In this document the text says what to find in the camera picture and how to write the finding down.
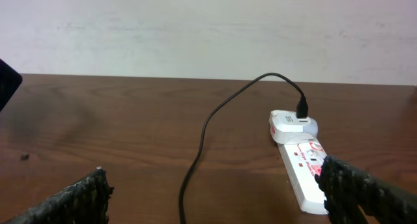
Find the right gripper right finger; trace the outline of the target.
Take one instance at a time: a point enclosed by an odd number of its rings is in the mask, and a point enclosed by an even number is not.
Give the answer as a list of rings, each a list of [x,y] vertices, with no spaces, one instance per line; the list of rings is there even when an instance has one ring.
[[[331,223],[416,223],[416,196],[357,169],[334,156],[326,156],[315,175],[326,200]]]

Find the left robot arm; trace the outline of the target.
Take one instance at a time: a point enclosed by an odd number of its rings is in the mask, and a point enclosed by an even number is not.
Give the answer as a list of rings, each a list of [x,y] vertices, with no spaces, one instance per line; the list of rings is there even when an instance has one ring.
[[[18,87],[22,84],[23,78],[5,61],[0,61],[0,111],[12,98]]]

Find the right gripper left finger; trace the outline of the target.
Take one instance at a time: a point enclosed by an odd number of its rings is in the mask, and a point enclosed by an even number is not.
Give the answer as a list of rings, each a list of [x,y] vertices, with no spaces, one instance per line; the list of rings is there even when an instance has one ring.
[[[106,171],[97,167],[5,224],[108,224],[107,210],[113,190]]]

